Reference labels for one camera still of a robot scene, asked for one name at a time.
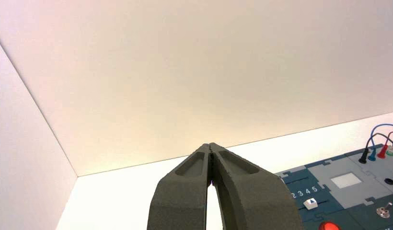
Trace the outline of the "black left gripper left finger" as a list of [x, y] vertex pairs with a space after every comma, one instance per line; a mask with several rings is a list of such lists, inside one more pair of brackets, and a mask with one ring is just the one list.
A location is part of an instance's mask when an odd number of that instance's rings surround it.
[[206, 229], [210, 154], [209, 144], [204, 143], [160, 179], [150, 203], [147, 229]]

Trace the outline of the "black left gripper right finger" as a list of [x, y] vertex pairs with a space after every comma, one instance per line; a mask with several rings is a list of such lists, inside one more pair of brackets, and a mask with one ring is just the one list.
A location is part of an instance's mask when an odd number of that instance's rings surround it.
[[210, 143], [212, 182], [225, 230], [302, 230], [286, 184], [226, 148]]

